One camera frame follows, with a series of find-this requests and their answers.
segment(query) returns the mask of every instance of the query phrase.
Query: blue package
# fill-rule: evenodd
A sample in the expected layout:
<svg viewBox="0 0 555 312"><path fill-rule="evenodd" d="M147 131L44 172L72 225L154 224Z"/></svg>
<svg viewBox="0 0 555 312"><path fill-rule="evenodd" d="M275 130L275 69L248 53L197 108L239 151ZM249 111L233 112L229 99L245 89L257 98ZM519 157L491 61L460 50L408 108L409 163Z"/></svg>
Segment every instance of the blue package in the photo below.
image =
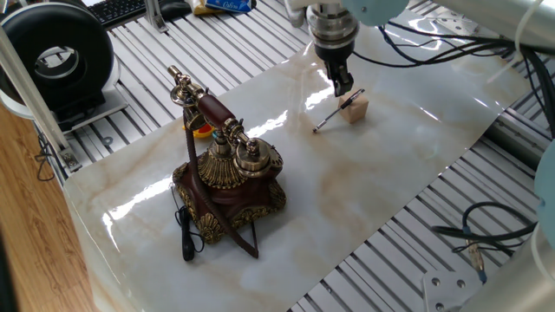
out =
<svg viewBox="0 0 555 312"><path fill-rule="evenodd" d="M246 13L251 11L251 0L206 0L205 6L215 10Z"/></svg>

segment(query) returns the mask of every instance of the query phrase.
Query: metal bracket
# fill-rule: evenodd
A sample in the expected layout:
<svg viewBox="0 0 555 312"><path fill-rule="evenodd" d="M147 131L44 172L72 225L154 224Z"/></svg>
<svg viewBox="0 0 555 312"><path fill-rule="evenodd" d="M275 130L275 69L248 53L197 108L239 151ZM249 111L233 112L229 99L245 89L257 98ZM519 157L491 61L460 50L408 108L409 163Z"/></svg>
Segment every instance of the metal bracket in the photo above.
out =
<svg viewBox="0 0 555 312"><path fill-rule="evenodd" d="M481 288L476 274L429 271L422 278L424 311L457 312Z"/></svg>
<svg viewBox="0 0 555 312"><path fill-rule="evenodd" d="M145 7L147 8L147 21L160 33L167 31L166 23L164 23L164 18L160 13L158 0L145 0Z"/></svg>
<svg viewBox="0 0 555 312"><path fill-rule="evenodd" d="M0 66L6 73L11 83L16 88L25 105L29 108L35 118L36 124L44 133L48 142L52 146L53 152L60 155L70 171L75 171L81 167L68 140L63 135L49 107L44 102L40 92L23 66L19 55L11 44L8 35L0 26Z"/></svg>
<svg viewBox="0 0 555 312"><path fill-rule="evenodd" d="M60 157L62 158L63 163L68 167L70 172L76 172L79 170L82 165L77 161L75 154L71 150L71 148L66 148L60 151Z"/></svg>

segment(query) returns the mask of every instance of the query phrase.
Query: yellow object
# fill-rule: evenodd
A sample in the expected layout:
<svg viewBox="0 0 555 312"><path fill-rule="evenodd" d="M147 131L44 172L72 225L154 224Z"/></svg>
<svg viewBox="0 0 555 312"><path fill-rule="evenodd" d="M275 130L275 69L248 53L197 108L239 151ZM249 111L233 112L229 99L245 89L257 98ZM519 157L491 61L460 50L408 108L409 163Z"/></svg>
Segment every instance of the yellow object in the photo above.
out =
<svg viewBox="0 0 555 312"><path fill-rule="evenodd" d="M196 16L223 12L222 10L214 10L214 9L207 8L205 6L205 0L187 0L187 2L191 6L191 9L193 9L193 14Z"/></svg>
<svg viewBox="0 0 555 312"><path fill-rule="evenodd" d="M193 131L193 137L195 138L199 138L199 139L204 139L204 138L208 138L209 136L212 135L212 133L214 132L215 128L206 124L204 127L202 127L199 130L195 130Z"/></svg>

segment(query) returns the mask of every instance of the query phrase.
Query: black cable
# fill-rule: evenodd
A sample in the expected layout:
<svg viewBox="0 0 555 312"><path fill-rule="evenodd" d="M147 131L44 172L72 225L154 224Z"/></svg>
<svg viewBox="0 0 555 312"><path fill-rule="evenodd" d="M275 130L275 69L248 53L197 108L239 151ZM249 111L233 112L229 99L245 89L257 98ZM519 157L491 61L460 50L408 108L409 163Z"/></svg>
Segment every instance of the black cable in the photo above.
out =
<svg viewBox="0 0 555 312"><path fill-rule="evenodd" d="M195 251L202 252L202 250L205 249L205 240L200 234L191 232L191 228L189 226L191 223L191 215L184 205L180 207L177 204L177 199L175 199L175 194L173 193L173 187L172 197L173 202L175 202L175 206L178 207L178 210L175 212L175 220L181 227L181 253L183 255L183 260L188 262L194 259ZM192 235L200 237L200 240L202 241L202 247L200 250L196 249Z"/></svg>
<svg viewBox="0 0 555 312"><path fill-rule="evenodd" d="M429 60L420 61L420 60L416 60L415 58L411 57L410 55L407 55L407 54L404 53L401 49L399 49L399 46L400 46L400 45L399 45L399 44L396 44L395 42L393 42L393 40L391 39L391 37L390 37L390 36L388 35L388 33L386 32L384 26L378 26L378 29L379 29L380 32L382 33L384 41L385 41L387 44L389 44L389 45L391 46L391 48L393 48L393 49L395 50L395 52L397 52L397 54L399 54L400 56L402 56L403 58L405 58L405 59L406 59L407 61L409 61L409 62L413 62L413 63L416 63L416 64L422 64L422 65L429 64L429 63L434 63L434 62L433 62L434 59L440 58L440 57L442 57L443 55L451 54L451 53L453 53L454 51L460 51L460 52L463 52L463 53L464 53L464 52L466 52L466 51L464 50L464 48L469 48L469 47L472 47L472 46L475 46L475 45L481 45L481 44L482 44L482 43L478 43L478 42L470 42L470 43L466 43L466 44L464 44L464 45L462 45L462 46L456 46L455 44L453 44L453 43L451 43L451 42L448 42L447 40L444 40L444 39L434 39L434 41L442 40L443 42L446 42L447 44L449 44L449 45L452 47L452 49L450 49L450 50L448 50L448 51L446 51L446 52L444 52L444 53L442 53L442 54L439 54L439 55L437 55L437 56L435 56L435 57L433 57L433 58L431 58L431 59L429 59ZM497 55L497 54L498 54L498 53L489 54L489 55L476 55L475 53L471 53L471 55L482 56L482 57L483 57L483 56Z"/></svg>
<svg viewBox="0 0 555 312"><path fill-rule="evenodd" d="M50 143L44 138L44 133L38 135L38 144L39 146L41 146L41 152L39 152L38 155L35 155L35 161L40 163L41 165L39 165L38 171L36 172L36 178L41 182L47 182L55 178L56 176L54 173L52 173L52 177L46 179L41 178L41 172L44 168L44 164L48 161L48 157L53 156L51 153L49 153L48 149Z"/></svg>
<svg viewBox="0 0 555 312"><path fill-rule="evenodd" d="M501 235L477 235L477 234L473 234L470 231L470 228L468 226L468 216L470 215L470 213L472 211L474 211L475 209L481 208L481 207L495 207L495 208L499 208L503 211L506 211L508 213L510 213L511 215L513 215L514 217L520 219L525 225L526 227L517 231L513 231L507 234L501 234ZM450 237L456 237L456 238L462 238L462 239L467 239L472 241L470 244L466 245L466 246L461 246L461 247L456 247L453 249L453 252L461 252L463 250L465 250L466 248L470 247L472 244L490 244L493 247L495 247L495 249L492 250L499 250L499 251L503 251L505 252L508 256L511 256L513 254L512 250L509 250L509 248L513 247L513 246L519 246L521 244L515 244L515 245L504 245L501 242L502 241L506 241L506 240L510 240L510 239L515 239L515 238L519 238L522 237L526 234L530 234L533 232L534 228L536 227L536 224L534 222L532 222L529 218L527 218L524 214L520 213L519 211L513 209L512 207L509 207L507 205L503 205L500 203L495 203L495 202L481 202L481 203L476 203L471 205L470 207L468 207L463 215L462 215L462 229L455 229L452 227L448 227L448 226L432 226L432 231L441 235L445 235L445 236L450 236Z"/></svg>
<svg viewBox="0 0 555 312"><path fill-rule="evenodd" d="M471 243L468 244L468 245L464 245L464 246L459 246L459 247L452 248L451 251L452 251L453 253L459 253L459 252L462 252L462 251L466 250L468 247L470 247L470 246L472 246L472 245L475 245L475 244L490 244L490 243L488 243L488 242L471 242ZM503 247L505 247L505 248L508 249L508 248L519 247L519 246L521 246L522 244L524 244L524 242L520 242L520 243L517 243L517 244L503 245ZM479 249L479 250L503 251L503 250L501 250L500 248L497 248L497 247L496 247L496 248L478 247L478 249Z"/></svg>
<svg viewBox="0 0 555 312"><path fill-rule="evenodd" d="M440 64L443 62L449 62L452 61L454 59L460 58L462 56L465 55L470 55L474 52L480 52L483 50L489 50L489 49L494 49L494 48L500 48L501 46L497 43L490 43L490 44L486 44L486 45L482 45L473 49L469 49L469 50L465 50L464 52L460 52L459 54L456 55L451 55L451 56L445 56L445 55L449 55L451 53L453 53L454 51L456 51L457 49L450 49L448 51L445 51L439 55L436 55L432 58L427 59L426 61L422 61L419 63L412 63L412 64L389 64L386 62L380 62L380 61L376 61L376 60L372 60L366 56L360 55L359 53L357 53L356 51L353 52L354 55L360 57L361 59L363 59L366 62L371 62L377 65L382 65L382 66L386 66L386 67L390 67L390 68L415 68L415 67L419 67L422 65L435 65L435 64Z"/></svg>
<svg viewBox="0 0 555 312"><path fill-rule="evenodd" d="M524 224L530 226L530 225L535 225L534 222L532 222L529 218L527 218L524 214L520 213L520 211L517 211L516 209L508 206L508 205L503 205L501 203L496 203L496 202L480 202L480 203L476 203L471 205L470 207L468 207L465 212L462 214L462 226L468 226L468 215L470 215L470 212L472 212L475 209L481 208L481 207L495 207L495 208L499 208L503 211L509 212L510 214L512 214L514 217L519 218L522 222L524 222Z"/></svg>
<svg viewBox="0 0 555 312"><path fill-rule="evenodd" d="M534 85L534 80L532 79L532 71L530 70L530 65L528 64L528 59L527 58L524 58L524 64L526 65L526 74L528 75L528 81L530 82L530 88L532 88L532 92L534 93L534 96L536 97L536 100L538 101L539 105L541 106L541 109L544 111L544 114L545 114L545 104L539 98L538 90L536 89L536 86Z"/></svg>
<svg viewBox="0 0 555 312"><path fill-rule="evenodd" d="M507 47L508 46L513 46L514 47L514 42L511 40L507 40L504 38L488 38L488 37L480 37L480 36L460 36L460 35L443 35L443 34L434 34L434 33L428 33L425 31L419 31L416 29L412 29L410 27L407 26L403 26L400 25L398 23L395 22L388 22L389 25L394 26L398 29L403 29L406 30L408 32L411 32L413 34L418 34L418 35L422 35L422 36L430 36L430 37L438 37L438 38L444 38L444 39L461 39L461 40L469 40L469 41L474 41L474 42L482 42L482 43L486 43L486 42L497 42L497 43L503 43L505 44ZM537 51L539 53L546 53L546 54L550 54L553 55L555 54L555 49L548 49L548 48L543 48L543 47L528 47L525 44L520 44L520 48L529 48L529 49L533 49L534 51Z"/></svg>
<svg viewBox="0 0 555 312"><path fill-rule="evenodd" d="M448 40L445 39L432 39L432 40L428 40L424 43L421 44L409 44L409 43L397 43L396 46L397 47L404 47L404 48L420 48L420 47L424 47L429 45L432 42L444 42L445 44L451 46L451 48L454 49L458 49L459 51L464 52L464 49L461 49L459 46L457 46L456 44L449 42ZM503 55L505 55L507 53L506 50L500 51L500 52L492 52L490 54L486 54L486 55L479 55L479 54L475 54L472 53L473 56L478 56L478 57L489 57L489 56L501 56L503 57Z"/></svg>
<svg viewBox="0 0 555 312"><path fill-rule="evenodd" d="M545 64L539 59L536 52L529 48L523 48L521 52L525 59L530 61L536 70L539 88L544 96L545 118L549 124L552 138L555 138L555 86L553 85L553 80Z"/></svg>
<svg viewBox="0 0 555 312"><path fill-rule="evenodd" d="M532 224L518 231L514 231L507 234L501 234L501 235L466 234L461 229L455 229L448 226L432 226L432 231L441 235L446 235L446 236L455 237L455 238L470 239L474 241L495 242L495 241L504 241L504 240L510 240L510 239L522 237L526 234L532 233L535 227L536 227L536 224Z"/></svg>

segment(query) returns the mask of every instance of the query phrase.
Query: vintage telephone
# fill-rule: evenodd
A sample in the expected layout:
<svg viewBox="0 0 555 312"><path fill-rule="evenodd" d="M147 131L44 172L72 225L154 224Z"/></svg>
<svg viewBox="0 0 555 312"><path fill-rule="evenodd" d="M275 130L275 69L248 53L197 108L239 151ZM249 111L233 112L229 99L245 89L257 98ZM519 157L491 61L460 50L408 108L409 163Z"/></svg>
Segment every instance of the vintage telephone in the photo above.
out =
<svg viewBox="0 0 555 312"><path fill-rule="evenodd" d="M251 256L258 247L247 243L237 229L285 206L285 192L276 181L283 160L274 146L245 134L237 120L218 99L192 83L175 67L168 68L176 87L175 104L183 107L189 163L173 172L173 182L199 234L207 244L228 234ZM193 131L206 123L216 128L214 142L197 156Z"/></svg>

